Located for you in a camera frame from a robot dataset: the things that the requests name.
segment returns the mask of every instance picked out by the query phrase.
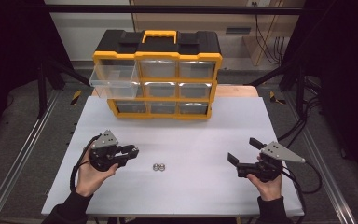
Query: metal nut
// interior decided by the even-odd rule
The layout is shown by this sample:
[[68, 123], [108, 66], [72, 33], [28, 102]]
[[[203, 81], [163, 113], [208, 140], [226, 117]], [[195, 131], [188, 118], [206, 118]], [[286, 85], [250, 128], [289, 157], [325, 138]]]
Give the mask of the metal nut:
[[154, 170], [154, 171], [159, 170], [159, 164], [155, 163], [155, 164], [153, 165], [153, 170]]
[[164, 165], [164, 163], [162, 163], [162, 164], [159, 165], [159, 170], [160, 170], [160, 171], [164, 171], [164, 170], [165, 170], [165, 165]]

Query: human hand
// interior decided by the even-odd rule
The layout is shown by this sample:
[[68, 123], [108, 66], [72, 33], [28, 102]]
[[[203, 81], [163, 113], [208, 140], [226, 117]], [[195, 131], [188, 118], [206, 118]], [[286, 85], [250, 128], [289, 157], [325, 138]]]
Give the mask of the human hand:
[[274, 180], [266, 183], [260, 181], [252, 174], [248, 174], [246, 178], [257, 187], [263, 201], [272, 201], [282, 197], [282, 175], [278, 175]]
[[77, 179], [76, 193], [82, 195], [83, 197], [89, 197], [102, 185], [105, 179], [114, 175], [118, 164], [114, 164], [105, 172], [100, 172], [96, 170], [89, 161], [90, 157], [90, 147], [87, 149], [82, 163], [83, 165], [79, 167], [79, 174]]

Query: yellow handle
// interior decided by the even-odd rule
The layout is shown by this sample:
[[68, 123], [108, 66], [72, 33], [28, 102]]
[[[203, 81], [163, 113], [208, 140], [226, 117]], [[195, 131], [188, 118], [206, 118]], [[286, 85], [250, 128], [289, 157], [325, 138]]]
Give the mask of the yellow handle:
[[145, 31], [142, 43], [144, 43], [148, 36], [153, 37], [173, 37], [173, 44], [176, 44], [176, 31], [164, 31], [164, 30], [147, 30]]

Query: person's wrist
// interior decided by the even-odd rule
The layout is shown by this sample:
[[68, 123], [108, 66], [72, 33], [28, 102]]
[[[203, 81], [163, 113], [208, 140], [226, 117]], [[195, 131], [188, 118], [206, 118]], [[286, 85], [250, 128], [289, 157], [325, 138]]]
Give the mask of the person's wrist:
[[94, 192], [91, 192], [91, 190], [89, 190], [89, 189], [84, 189], [79, 186], [76, 187], [75, 192], [83, 197], [86, 197], [86, 198], [91, 196], [94, 193]]
[[282, 197], [281, 194], [269, 194], [269, 195], [260, 194], [260, 196], [261, 196], [261, 200], [263, 200], [264, 202], [277, 200], [277, 199], [280, 199]]

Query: black curtain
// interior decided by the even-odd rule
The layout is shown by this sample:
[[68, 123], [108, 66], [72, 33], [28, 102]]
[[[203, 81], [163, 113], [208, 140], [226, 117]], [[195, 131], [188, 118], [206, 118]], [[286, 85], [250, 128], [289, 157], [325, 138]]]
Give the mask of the black curtain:
[[[320, 2], [308, 0], [306, 5], [320, 7]], [[295, 54], [318, 19], [299, 18], [285, 60], [303, 57], [306, 75], [320, 78], [324, 112], [341, 147], [358, 162], [358, 1], [337, 0], [307, 50]]]
[[[73, 69], [49, 13], [23, 10], [29, 3], [45, 4], [43, 0], [0, 0], [0, 117], [8, 93], [36, 80], [37, 68], [47, 58]], [[59, 71], [50, 72], [48, 78], [60, 78]]]

